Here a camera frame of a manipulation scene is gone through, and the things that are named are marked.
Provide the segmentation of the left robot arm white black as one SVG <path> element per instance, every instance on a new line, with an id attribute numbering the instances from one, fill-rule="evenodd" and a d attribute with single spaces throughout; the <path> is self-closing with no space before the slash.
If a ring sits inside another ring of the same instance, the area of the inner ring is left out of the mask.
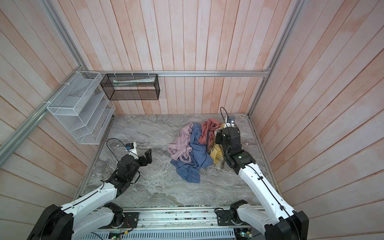
<path id="1" fill-rule="evenodd" d="M 29 240 L 79 240 L 91 232 L 110 226 L 122 229 L 126 224 L 122 207 L 113 200 L 140 178 L 139 168 L 151 164 L 152 151 L 143 156 L 127 154 L 117 163 L 112 175 L 92 192 L 62 206 L 47 207 Z"/>

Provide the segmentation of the yellow plaid cloth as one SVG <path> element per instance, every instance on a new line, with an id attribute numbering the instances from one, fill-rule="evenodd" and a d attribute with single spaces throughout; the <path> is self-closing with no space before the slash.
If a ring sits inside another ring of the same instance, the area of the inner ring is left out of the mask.
<path id="1" fill-rule="evenodd" d="M 219 168 L 223 169 L 225 160 L 224 160 L 224 153 L 223 153 L 223 147 L 221 144 L 217 144 L 216 140 L 218 140 L 218 134 L 222 132 L 225 124 L 221 124 L 218 129 L 214 131 L 214 140 L 209 146 L 209 153 L 212 159 L 214 160 L 214 165 Z"/>

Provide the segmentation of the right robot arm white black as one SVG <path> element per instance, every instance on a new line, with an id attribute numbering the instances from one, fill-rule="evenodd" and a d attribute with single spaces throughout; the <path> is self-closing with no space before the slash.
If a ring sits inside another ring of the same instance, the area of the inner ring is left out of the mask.
<path id="1" fill-rule="evenodd" d="M 256 228 L 267 240 L 305 240 L 308 237 L 309 218 L 297 212 L 265 178 L 256 160 L 241 145 L 241 133 L 234 124 L 226 124 L 218 133 L 224 150 L 224 160 L 250 187 L 262 204 L 261 212 L 247 201 L 231 204 L 227 217 L 233 224 L 246 223 Z"/>

